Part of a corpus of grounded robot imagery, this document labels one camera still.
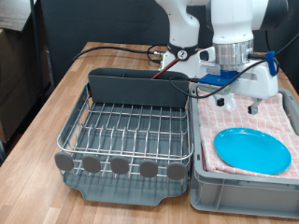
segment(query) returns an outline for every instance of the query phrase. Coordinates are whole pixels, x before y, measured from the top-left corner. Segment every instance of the blue plate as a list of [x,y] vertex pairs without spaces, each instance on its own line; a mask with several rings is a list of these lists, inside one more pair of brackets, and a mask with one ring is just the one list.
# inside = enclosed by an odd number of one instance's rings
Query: blue plate
[[290,151],[280,141],[253,129],[226,129],[216,135],[214,146],[228,164],[260,174],[279,174],[292,163]]

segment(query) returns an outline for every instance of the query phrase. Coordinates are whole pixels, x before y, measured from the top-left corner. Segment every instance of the blue component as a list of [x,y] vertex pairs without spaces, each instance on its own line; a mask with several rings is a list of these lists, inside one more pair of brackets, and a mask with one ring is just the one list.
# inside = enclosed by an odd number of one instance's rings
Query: blue component
[[216,135],[214,146],[228,164],[260,174],[279,174],[292,163],[290,151],[280,141],[253,129],[226,129]]
[[277,75],[277,70],[275,68],[275,52],[273,50],[268,51],[265,54],[265,59],[268,61],[271,76],[272,77],[276,76]]
[[237,71],[225,71],[225,70],[221,70],[221,78],[226,78],[226,79],[231,80],[236,75],[237,75]]
[[214,85],[214,86],[224,86],[236,75],[237,75],[236,71],[221,70],[220,76],[207,74],[206,76],[199,79],[199,83],[209,84],[209,85]]

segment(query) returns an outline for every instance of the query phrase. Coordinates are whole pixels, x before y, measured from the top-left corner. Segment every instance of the gray plastic bin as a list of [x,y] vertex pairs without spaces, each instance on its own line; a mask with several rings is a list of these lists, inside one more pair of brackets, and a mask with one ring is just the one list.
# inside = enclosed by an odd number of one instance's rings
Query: gray plastic bin
[[[191,86],[193,95],[197,85]],[[279,89],[286,113],[299,134],[299,109],[291,93]],[[197,210],[270,217],[299,218],[299,180],[211,173],[203,170],[198,104],[190,101],[193,142],[191,204]]]

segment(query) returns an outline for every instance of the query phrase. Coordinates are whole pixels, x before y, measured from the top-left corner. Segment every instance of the pink towel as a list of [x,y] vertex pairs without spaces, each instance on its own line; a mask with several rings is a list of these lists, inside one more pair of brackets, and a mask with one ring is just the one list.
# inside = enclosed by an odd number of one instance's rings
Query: pink towel
[[[235,95],[236,110],[233,112],[214,110],[207,104],[207,101],[208,99],[198,101],[200,132],[207,171],[299,179],[299,136],[294,132],[284,112],[281,94],[277,94],[270,100],[262,101],[257,115],[248,113],[248,106],[252,105],[252,101],[246,96]],[[276,137],[291,152],[291,166],[278,175],[262,175],[228,165],[216,153],[213,141],[217,133],[229,128],[251,128]]]

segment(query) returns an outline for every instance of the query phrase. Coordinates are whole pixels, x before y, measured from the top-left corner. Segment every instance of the black wall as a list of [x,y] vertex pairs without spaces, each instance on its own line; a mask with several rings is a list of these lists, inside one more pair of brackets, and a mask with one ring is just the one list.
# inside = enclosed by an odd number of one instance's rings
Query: black wall
[[[88,41],[146,45],[168,42],[168,18],[154,0],[41,0],[41,3],[56,85]],[[288,18],[269,32],[272,49],[282,48],[299,31],[299,1],[289,0],[289,5]],[[199,47],[210,47],[213,33],[206,28],[205,8],[189,7],[188,12],[201,23]],[[264,32],[254,33],[255,50],[266,51]],[[298,41],[278,57],[297,91]]]

